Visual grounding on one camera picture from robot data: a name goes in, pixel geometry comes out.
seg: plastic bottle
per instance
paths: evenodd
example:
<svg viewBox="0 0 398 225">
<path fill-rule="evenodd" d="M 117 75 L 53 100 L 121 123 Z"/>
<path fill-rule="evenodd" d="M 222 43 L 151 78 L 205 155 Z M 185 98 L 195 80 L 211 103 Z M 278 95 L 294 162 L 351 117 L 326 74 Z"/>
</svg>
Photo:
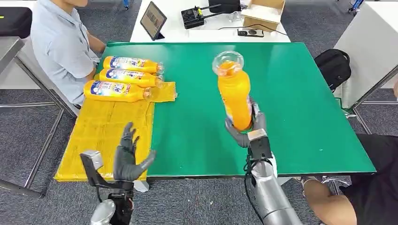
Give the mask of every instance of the plastic bottle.
<svg viewBox="0 0 398 225">
<path fill-rule="evenodd" d="M 162 76 L 154 76 L 150 73 L 113 68 L 105 68 L 99 73 L 100 81 L 133 83 L 141 88 L 161 88 L 163 85 L 162 78 Z"/>
<path fill-rule="evenodd" d="M 126 69 L 150 74 L 163 74 L 162 63 L 137 58 L 108 56 L 104 59 L 103 66 L 104 68 Z"/>
<path fill-rule="evenodd" d="M 243 65 L 243 56 L 233 51 L 218 54 L 212 64 L 213 71 L 218 75 L 218 89 L 227 116 L 240 131 L 247 130 L 252 125 L 250 79 L 242 70 Z"/>
<path fill-rule="evenodd" d="M 91 80 L 84 85 L 86 98 L 99 101 L 135 102 L 149 99 L 152 95 L 151 88 L 140 88 L 130 83 L 114 83 Z"/>
</svg>

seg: green table mat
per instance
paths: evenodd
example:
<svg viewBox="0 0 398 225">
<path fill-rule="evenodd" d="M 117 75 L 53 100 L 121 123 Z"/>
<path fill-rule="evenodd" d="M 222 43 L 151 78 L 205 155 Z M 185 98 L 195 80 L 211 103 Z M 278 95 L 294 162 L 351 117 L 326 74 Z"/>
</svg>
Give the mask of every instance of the green table mat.
<svg viewBox="0 0 398 225">
<path fill-rule="evenodd" d="M 163 62 L 165 80 L 176 82 L 176 101 L 155 105 L 148 177 L 244 174 L 247 150 L 224 128 L 211 67 L 223 51 L 244 57 L 279 175 L 375 171 L 303 43 L 109 43 L 103 58 Z"/>
</svg>

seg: black bag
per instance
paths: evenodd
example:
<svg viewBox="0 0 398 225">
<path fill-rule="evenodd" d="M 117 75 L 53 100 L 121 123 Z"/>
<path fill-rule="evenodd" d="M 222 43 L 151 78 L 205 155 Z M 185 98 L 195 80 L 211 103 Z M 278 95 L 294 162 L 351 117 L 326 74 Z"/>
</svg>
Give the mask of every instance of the black bag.
<svg viewBox="0 0 398 225">
<path fill-rule="evenodd" d="M 332 91 L 351 76 L 350 57 L 341 50 L 326 50 L 314 61 Z"/>
<path fill-rule="evenodd" d="M 0 37 L 31 34 L 32 11 L 26 7 L 0 7 Z"/>
</svg>

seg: black shorts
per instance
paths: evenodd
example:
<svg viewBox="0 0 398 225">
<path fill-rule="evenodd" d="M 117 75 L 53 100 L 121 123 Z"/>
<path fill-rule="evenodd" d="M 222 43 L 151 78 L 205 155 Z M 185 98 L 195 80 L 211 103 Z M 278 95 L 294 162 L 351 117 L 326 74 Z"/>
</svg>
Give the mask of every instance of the black shorts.
<svg viewBox="0 0 398 225">
<path fill-rule="evenodd" d="M 377 173 L 351 176 L 341 187 L 350 200 L 358 225 L 398 224 L 398 137 L 361 135 L 358 138 Z"/>
</svg>

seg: hand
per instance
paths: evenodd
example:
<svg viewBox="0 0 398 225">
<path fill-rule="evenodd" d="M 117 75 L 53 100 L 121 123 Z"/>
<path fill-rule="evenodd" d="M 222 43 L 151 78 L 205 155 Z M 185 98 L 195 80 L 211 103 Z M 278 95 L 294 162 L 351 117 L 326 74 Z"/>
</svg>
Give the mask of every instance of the hand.
<svg viewBox="0 0 398 225">
<path fill-rule="evenodd" d="M 250 97 L 250 102 L 252 103 L 252 108 L 253 108 L 252 130 L 257 130 L 257 129 L 266 130 L 264 113 L 260 111 L 259 105 L 251 97 Z M 240 147 L 242 148 L 250 147 L 250 141 L 247 134 L 242 134 L 238 130 L 236 130 L 234 125 L 232 124 L 232 121 L 229 118 L 225 119 L 225 127 Z"/>
<path fill-rule="evenodd" d="M 153 163 L 156 151 L 151 150 L 148 157 L 139 165 L 136 165 L 135 151 L 139 136 L 133 141 L 136 129 L 129 122 L 122 133 L 120 144 L 116 147 L 113 167 L 114 180 L 135 181 Z"/>
</svg>

